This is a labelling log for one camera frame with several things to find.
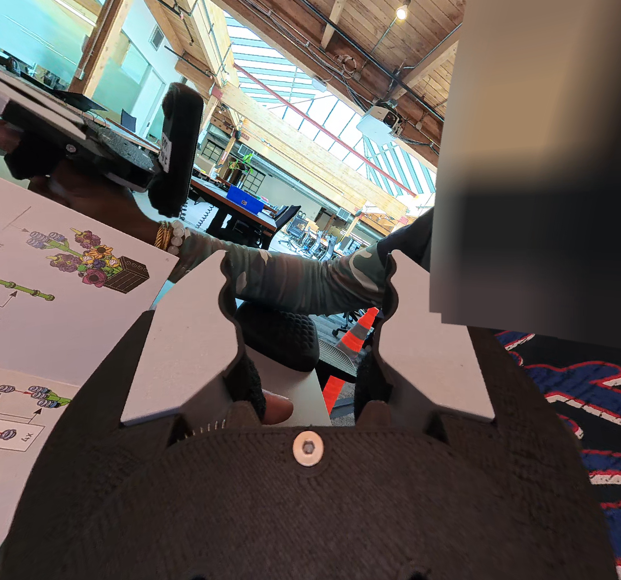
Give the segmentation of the black office chair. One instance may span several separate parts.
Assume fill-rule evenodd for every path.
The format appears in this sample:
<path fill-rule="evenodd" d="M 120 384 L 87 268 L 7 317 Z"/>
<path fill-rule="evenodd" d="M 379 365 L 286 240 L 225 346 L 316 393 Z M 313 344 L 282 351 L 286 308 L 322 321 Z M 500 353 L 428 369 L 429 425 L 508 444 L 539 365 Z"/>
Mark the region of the black office chair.
<path fill-rule="evenodd" d="M 286 224 L 285 239 L 279 240 L 279 243 L 284 243 L 286 240 L 291 241 L 299 238 L 304 231 L 305 222 L 303 217 L 300 216 L 300 205 L 290 207 L 291 210 L 295 209 L 295 213 L 292 213 L 291 220 Z"/>

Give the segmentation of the grey mesh office chair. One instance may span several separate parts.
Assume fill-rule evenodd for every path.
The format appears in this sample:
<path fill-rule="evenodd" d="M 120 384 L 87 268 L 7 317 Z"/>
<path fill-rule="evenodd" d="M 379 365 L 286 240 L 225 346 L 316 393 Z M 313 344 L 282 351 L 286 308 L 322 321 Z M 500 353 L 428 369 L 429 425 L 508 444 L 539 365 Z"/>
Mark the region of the grey mesh office chair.
<path fill-rule="evenodd" d="M 319 339 L 319 360 L 315 372 L 322 388 L 330 377 L 354 384 L 356 382 L 356 366 L 348 355 L 335 345 Z"/>

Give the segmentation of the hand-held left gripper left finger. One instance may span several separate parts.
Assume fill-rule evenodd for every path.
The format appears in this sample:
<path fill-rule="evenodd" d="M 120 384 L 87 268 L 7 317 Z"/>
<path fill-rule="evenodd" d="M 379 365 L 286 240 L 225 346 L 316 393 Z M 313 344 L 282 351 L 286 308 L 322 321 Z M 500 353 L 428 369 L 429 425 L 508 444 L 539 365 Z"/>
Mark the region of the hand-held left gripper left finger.
<path fill-rule="evenodd" d="M 188 427 L 221 427 L 234 400 L 225 382 L 243 353 L 232 318 L 230 262 L 218 250 L 156 305 L 120 421 L 181 416 Z"/>

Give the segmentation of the wooden office desk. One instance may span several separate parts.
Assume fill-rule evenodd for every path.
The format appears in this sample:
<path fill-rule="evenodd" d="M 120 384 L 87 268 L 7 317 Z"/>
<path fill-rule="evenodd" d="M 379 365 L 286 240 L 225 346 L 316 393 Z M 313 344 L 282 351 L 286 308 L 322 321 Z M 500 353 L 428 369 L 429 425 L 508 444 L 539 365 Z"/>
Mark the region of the wooden office desk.
<path fill-rule="evenodd" d="M 241 207 L 230 202 L 227 199 L 227 193 L 223 190 L 196 177 L 191 178 L 191 188 L 193 188 L 200 197 L 206 199 L 207 202 L 217 208 L 217 213 L 207 229 L 208 234 L 225 240 L 227 235 L 222 233 L 222 225 L 225 218 L 229 216 L 232 219 L 241 220 L 257 228 L 260 232 L 259 247 L 263 250 L 268 250 L 273 237 L 278 231 L 275 219 L 272 218 L 272 216 L 264 211 L 258 215 L 254 215 L 243 210 Z"/>

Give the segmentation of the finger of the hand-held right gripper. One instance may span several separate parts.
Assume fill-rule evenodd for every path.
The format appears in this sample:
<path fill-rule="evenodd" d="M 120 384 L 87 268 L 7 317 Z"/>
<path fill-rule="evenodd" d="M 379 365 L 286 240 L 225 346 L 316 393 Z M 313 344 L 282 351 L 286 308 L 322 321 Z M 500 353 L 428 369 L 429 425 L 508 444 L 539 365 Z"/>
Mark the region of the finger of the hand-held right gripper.
<path fill-rule="evenodd" d="M 77 141 L 88 139 L 88 126 L 56 97 L 25 79 L 1 73 L 1 119 L 26 129 L 47 124 Z"/>

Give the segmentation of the white ceiling projector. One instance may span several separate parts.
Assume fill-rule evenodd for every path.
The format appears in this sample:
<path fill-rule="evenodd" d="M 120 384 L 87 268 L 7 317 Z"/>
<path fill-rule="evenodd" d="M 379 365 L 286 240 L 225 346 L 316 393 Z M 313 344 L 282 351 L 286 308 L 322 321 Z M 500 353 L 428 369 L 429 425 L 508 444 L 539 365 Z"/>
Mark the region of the white ceiling projector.
<path fill-rule="evenodd" d="M 357 131 L 379 147 L 396 141 L 400 138 L 405 124 L 397 106 L 394 99 L 377 101 L 361 117 L 356 125 Z"/>

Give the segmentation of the blue storage bin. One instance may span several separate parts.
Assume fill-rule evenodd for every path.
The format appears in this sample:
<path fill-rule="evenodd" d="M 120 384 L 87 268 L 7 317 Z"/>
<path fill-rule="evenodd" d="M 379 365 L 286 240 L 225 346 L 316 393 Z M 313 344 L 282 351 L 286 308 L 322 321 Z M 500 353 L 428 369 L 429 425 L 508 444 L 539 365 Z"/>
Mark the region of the blue storage bin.
<path fill-rule="evenodd" d="M 241 188 L 237 188 L 237 186 L 229 187 L 229 190 L 227 191 L 227 199 L 235 205 L 241 207 L 243 210 L 254 215 L 260 214 L 265 208 L 263 201 L 245 192 Z"/>

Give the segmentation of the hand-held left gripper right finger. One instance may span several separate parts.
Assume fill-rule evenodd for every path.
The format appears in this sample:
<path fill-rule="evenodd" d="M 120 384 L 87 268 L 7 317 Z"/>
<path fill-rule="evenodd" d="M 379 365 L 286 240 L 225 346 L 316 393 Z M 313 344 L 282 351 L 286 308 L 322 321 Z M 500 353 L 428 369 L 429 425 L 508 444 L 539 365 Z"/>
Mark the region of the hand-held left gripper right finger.
<path fill-rule="evenodd" d="M 494 408 L 466 327 L 430 311 L 430 275 L 402 251 L 387 256 L 386 269 L 372 354 L 391 392 L 370 400 L 356 426 L 426 432 L 444 414 L 491 423 Z"/>

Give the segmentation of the black laptop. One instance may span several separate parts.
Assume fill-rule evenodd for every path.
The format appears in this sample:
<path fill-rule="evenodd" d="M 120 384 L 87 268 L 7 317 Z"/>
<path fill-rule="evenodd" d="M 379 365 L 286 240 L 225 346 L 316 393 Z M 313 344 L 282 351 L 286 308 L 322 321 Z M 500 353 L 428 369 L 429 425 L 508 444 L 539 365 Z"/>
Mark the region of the black laptop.
<path fill-rule="evenodd" d="M 66 105 L 70 105 L 81 112 L 89 112 L 91 110 L 107 111 L 105 106 L 94 102 L 89 97 L 80 93 L 52 89 L 51 95 L 64 102 Z"/>

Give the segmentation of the person's right forearm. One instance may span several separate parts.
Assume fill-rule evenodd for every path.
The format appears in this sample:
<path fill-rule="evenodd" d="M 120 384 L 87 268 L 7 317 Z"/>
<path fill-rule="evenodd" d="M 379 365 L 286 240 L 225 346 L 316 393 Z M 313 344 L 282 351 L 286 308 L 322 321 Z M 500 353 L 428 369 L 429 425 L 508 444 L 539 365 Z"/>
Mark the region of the person's right forearm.
<path fill-rule="evenodd" d="M 390 243 L 318 261 L 224 242 L 190 231 L 169 280 L 176 282 L 219 250 L 227 253 L 236 297 L 281 311 L 331 315 L 380 306 Z"/>

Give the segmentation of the lego instruction booklet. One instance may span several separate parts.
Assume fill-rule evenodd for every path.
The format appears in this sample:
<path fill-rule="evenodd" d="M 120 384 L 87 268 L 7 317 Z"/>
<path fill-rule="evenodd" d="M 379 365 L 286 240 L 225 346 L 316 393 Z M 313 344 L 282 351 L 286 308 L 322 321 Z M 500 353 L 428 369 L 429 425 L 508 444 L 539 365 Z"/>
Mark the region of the lego instruction booklet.
<path fill-rule="evenodd" d="M 1 540 L 52 429 L 176 263 L 1 180 Z"/>

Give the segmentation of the person's black lettered jersey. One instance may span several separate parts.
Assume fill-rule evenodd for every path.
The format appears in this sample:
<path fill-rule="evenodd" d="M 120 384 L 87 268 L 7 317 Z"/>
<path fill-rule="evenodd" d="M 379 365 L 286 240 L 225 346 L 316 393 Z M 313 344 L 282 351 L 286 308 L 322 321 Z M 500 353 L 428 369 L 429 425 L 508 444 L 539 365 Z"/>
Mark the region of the person's black lettered jersey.
<path fill-rule="evenodd" d="M 579 443 L 620 578 L 620 349 L 489 328 Z"/>

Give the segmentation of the person's left hand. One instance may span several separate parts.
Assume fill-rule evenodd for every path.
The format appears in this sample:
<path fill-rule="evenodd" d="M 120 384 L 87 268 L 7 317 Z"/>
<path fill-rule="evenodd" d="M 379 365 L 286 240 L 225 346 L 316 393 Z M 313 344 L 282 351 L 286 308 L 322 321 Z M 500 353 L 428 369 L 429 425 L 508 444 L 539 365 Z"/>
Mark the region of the person's left hand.
<path fill-rule="evenodd" d="M 265 414 L 261 419 L 263 425 L 273 426 L 287 421 L 293 411 L 294 405 L 289 398 L 263 391 L 266 401 Z"/>

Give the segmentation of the wooden support post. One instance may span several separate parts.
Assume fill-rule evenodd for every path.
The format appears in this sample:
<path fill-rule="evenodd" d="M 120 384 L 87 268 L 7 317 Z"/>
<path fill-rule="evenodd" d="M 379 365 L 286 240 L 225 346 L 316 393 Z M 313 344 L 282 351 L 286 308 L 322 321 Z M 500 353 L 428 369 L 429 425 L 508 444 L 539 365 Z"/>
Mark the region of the wooden support post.
<path fill-rule="evenodd" d="M 71 80 L 71 93 L 89 98 L 94 95 L 133 2 L 105 0 Z"/>

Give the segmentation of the person's right hand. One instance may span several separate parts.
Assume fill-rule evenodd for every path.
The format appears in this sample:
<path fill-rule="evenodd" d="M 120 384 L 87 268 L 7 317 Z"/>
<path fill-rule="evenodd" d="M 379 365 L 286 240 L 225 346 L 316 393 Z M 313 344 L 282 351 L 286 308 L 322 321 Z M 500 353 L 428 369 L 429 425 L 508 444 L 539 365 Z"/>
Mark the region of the person's right hand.
<path fill-rule="evenodd" d="M 49 176 L 35 176 L 27 189 L 91 219 L 154 245 L 159 223 L 139 208 L 132 193 L 98 173 L 82 172 L 63 159 Z"/>

